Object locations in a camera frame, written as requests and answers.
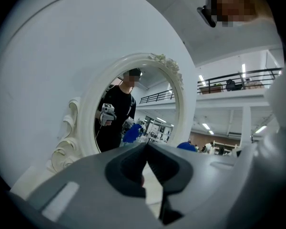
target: blue object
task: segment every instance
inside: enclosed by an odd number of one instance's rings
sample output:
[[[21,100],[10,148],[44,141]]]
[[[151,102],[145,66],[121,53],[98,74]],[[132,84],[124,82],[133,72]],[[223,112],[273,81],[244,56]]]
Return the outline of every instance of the blue object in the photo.
[[[133,143],[137,137],[139,136],[139,129],[141,129],[142,126],[139,124],[134,124],[124,135],[123,142],[124,143]]]
[[[189,151],[193,151],[193,152],[197,152],[196,148],[194,145],[188,143],[188,142],[184,142],[181,143],[177,146],[177,148],[181,148],[181,149],[185,149],[185,150],[189,150]]]

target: pillar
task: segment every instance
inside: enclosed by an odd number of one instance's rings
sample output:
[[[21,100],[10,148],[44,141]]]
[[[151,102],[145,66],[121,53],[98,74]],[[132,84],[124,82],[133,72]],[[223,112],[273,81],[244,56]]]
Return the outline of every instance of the pillar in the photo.
[[[240,147],[245,147],[251,144],[251,108],[250,106],[243,107],[243,122],[242,122],[242,137],[240,139]]]

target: ceiling light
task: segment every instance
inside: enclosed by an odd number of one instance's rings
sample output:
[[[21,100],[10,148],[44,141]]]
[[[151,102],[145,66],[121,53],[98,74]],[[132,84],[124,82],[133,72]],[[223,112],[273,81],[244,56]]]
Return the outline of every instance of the ceiling light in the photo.
[[[207,124],[202,124],[202,125],[205,127],[205,129],[210,130],[210,127],[208,127]]]
[[[243,78],[246,78],[246,74],[245,74],[246,73],[246,65],[244,63],[242,64],[242,68],[243,68],[243,73],[244,73]]]
[[[255,133],[260,133],[262,130],[264,130],[267,126],[264,125],[261,128],[259,128]]]
[[[202,85],[206,86],[204,78],[202,77],[202,75],[199,75],[199,79],[202,82]]]
[[[166,123],[166,121],[165,121],[165,120],[162,120],[162,119],[160,119],[160,118],[158,118],[158,117],[157,117],[157,119],[158,119],[158,120],[161,120],[161,121],[163,121],[164,123]]]

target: blue glove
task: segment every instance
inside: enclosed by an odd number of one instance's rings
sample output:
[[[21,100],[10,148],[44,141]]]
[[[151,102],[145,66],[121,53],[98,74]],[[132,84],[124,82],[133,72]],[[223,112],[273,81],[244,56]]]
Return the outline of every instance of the blue glove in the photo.
[[[124,143],[133,143],[137,137],[139,136],[139,129],[141,129],[142,126],[139,124],[134,124],[124,135],[123,142]]]

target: white floral carving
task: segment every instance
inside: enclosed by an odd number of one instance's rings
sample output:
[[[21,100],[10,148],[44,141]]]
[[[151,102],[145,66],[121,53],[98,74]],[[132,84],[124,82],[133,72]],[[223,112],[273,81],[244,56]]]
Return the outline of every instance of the white floral carving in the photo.
[[[183,85],[183,80],[182,80],[182,75],[180,73],[178,73],[179,71],[179,66],[178,63],[170,58],[166,58],[166,56],[164,54],[161,55],[157,55],[154,53],[151,53],[149,56],[149,59],[155,60],[157,62],[160,62],[161,64],[163,64],[166,68],[168,68],[173,75],[176,77],[178,83],[180,84],[181,88],[184,88]]]
[[[69,109],[70,113],[63,118],[63,122],[67,124],[65,134],[52,154],[52,167],[48,168],[49,170],[53,168],[55,173],[62,171],[82,157],[77,141],[77,116],[80,109],[79,97],[69,101]]]

